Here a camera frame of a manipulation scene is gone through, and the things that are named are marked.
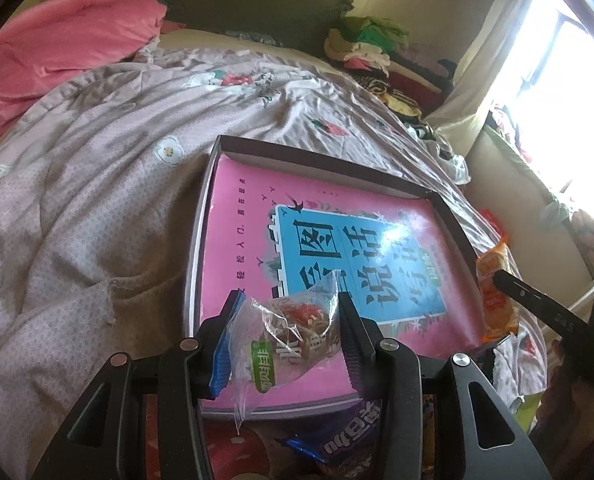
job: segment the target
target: window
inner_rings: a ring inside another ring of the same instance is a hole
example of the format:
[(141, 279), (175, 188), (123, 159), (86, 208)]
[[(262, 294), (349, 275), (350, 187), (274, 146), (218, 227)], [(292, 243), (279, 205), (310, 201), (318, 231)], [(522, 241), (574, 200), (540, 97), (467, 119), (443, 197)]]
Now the window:
[(594, 216), (594, 40), (562, 0), (534, 0), (494, 101), (541, 180)]

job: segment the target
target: curtain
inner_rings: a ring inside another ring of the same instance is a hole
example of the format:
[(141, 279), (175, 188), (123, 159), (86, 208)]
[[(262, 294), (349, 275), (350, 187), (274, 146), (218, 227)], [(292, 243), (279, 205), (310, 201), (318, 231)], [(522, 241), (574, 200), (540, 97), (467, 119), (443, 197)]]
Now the curtain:
[(486, 121), (490, 91), (532, 0), (494, 0), (484, 25), (454, 76), (454, 90), (426, 121), (466, 156)]

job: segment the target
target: bed sheet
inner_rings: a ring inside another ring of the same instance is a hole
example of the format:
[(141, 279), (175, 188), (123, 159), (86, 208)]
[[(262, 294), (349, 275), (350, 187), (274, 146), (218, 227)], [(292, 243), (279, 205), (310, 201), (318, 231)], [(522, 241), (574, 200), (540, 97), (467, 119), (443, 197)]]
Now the bed sheet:
[[(181, 338), (189, 232), (220, 134), (402, 176), (438, 191), (477, 251), (498, 239), (424, 145), (345, 77), (248, 50), (143, 58), (60, 85), (0, 146), (0, 464), (13, 480), (30, 477), (109, 355)], [(496, 355), (507, 403), (544, 389), (528, 313)]]

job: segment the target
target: pink blanket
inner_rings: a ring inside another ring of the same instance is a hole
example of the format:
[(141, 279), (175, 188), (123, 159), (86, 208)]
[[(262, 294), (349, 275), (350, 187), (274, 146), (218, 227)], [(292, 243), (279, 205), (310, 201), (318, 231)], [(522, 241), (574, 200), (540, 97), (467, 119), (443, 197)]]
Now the pink blanket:
[(0, 30), (0, 136), (56, 86), (139, 50), (165, 14), (155, 0), (50, 0), (8, 20)]

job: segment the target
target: metal screw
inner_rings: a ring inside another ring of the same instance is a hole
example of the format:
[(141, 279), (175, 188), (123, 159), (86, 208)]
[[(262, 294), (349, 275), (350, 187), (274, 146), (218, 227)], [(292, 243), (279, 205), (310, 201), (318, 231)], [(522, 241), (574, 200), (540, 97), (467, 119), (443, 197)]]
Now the metal screw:
[(470, 364), (470, 357), (466, 354), (455, 354), (452, 356), (452, 362), (457, 366), (468, 366)]
[(179, 347), (183, 351), (192, 352), (193, 350), (197, 350), (197, 348), (199, 348), (199, 341), (193, 337), (188, 337), (179, 343)]
[(126, 354), (115, 354), (110, 358), (110, 364), (113, 366), (124, 366), (128, 362), (128, 356)]
[(395, 341), (394, 339), (386, 338), (379, 342), (379, 346), (381, 346), (381, 348), (387, 352), (394, 352), (397, 348), (399, 348), (399, 342)]

